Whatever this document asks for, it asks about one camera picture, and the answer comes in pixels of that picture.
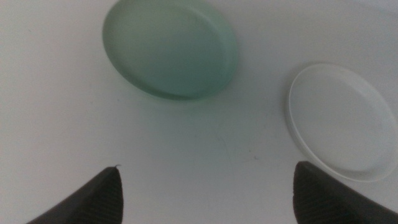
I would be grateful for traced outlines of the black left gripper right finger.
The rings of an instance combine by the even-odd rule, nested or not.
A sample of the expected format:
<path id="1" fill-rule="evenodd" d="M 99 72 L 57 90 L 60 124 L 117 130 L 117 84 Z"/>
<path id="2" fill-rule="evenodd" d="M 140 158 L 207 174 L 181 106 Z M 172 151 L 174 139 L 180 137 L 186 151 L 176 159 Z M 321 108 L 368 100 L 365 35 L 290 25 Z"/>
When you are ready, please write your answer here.
<path id="1" fill-rule="evenodd" d="M 308 161 L 295 166 L 293 209 L 298 223 L 397 224 L 397 213 L 370 200 Z"/>

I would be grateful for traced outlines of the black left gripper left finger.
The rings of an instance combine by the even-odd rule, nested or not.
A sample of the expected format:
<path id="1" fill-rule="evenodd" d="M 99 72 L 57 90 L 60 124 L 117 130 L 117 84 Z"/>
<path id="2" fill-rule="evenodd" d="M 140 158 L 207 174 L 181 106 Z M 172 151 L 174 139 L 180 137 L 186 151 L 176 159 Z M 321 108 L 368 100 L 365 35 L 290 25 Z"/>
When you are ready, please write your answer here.
<path id="1" fill-rule="evenodd" d="M 107 167 L 30 224 L 111 223 L 123 221 L 123 188 L 117 167 Z"/>

